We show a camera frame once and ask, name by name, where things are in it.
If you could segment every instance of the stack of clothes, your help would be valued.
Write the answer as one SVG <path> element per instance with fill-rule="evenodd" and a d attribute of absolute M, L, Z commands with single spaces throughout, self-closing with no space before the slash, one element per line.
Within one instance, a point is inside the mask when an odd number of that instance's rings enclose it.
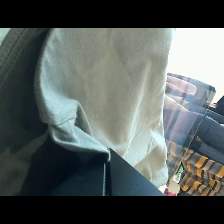
<path fill-rule="evenodd" d="M 215 88 L 198 80 L 168 74 L 164 134 L 169 180 L 181 165 L 182 195 L 222 195 L 224 117 L 209 110 Z"/>

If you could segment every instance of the black object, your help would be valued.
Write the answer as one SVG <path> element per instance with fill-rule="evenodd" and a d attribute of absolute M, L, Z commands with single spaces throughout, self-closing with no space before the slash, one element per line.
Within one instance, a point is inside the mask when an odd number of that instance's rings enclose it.
<path fill-rule="evenodd" d="M 51 196 L 163 196 L 113 150 L 109 163 L 95 157 L 75 172 Z"/>

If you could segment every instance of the beige fabric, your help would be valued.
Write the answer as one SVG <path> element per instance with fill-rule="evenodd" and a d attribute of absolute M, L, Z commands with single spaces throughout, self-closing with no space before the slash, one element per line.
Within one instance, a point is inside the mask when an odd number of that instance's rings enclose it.
<path fill-rule="evenodd" d="M 112 148 L 155 186 L 164 185 L 168 171 L 162 110 L 173 32 L 54 29 L 36 78 L 41 118 L 52 138 L 72 150 L 69 141 L 83 134 L 75 128 L 81 108 L 88 120 L 85 132 L 97 140 L 95 150 Z M 75 144 L 88 148 L 87 141 Z"/>

